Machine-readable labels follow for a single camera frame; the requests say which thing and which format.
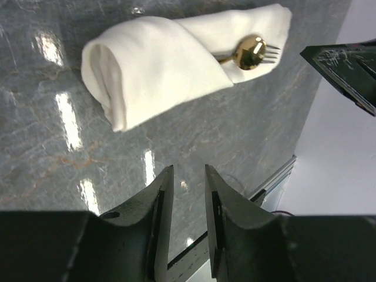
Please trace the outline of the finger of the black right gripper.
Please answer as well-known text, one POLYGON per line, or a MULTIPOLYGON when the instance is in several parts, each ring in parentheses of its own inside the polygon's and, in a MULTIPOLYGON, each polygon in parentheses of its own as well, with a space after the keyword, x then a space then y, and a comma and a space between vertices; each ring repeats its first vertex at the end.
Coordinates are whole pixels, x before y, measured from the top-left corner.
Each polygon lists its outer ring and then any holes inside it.
POLYGON ((356 106, 375 116, 375 40, 308 46, 303 57, 356 106))

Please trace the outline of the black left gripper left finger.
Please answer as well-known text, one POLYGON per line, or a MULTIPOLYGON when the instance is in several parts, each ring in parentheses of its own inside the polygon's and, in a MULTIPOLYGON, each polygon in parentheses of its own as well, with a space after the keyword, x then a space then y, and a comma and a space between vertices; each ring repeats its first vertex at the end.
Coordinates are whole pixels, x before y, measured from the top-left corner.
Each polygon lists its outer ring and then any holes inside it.
POLYGON ((166 281, 173 196, 174 168, 168 166, 100 216, 105 239, 97 281, 166 281))

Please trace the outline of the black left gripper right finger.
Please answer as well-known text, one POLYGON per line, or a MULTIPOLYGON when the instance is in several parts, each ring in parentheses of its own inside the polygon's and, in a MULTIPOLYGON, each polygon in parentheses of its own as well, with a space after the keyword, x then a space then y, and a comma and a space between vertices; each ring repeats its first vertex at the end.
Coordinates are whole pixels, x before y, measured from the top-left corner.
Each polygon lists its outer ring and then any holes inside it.
POLYGON ((290 281, 291 265, 277 216, 263 210, 205 166, 211 275, 217 281, 290 281))

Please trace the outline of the green handled wooden spoon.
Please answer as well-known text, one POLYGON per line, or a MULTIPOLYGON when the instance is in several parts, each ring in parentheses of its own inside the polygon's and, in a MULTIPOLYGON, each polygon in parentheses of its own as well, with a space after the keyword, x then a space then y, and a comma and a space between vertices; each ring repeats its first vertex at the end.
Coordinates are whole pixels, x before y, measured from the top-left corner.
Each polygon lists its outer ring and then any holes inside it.
POLYGON ((217 59, 219 64, 233 61, 241 70, 249 71, 256 68, 263 60, 266 53, 267 44, 258 35, 249 35, 243 38, 232 55, 217 59))

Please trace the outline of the white cloth napkin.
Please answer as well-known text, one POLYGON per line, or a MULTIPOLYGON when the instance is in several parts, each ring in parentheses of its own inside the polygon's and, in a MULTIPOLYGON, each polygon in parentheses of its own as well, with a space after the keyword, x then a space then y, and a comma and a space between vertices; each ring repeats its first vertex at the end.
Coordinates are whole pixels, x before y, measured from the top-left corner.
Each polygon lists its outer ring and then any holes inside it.
POLYGON ((117 24, 89 41, 81 75, 114 132, 125 132, 171 108, 270 73, 281 61, 292 19, 280 4, 183 19, 144 16, 117 24), (277 63, 241 70, 232 55, 258 35, 281 49, 277 63))

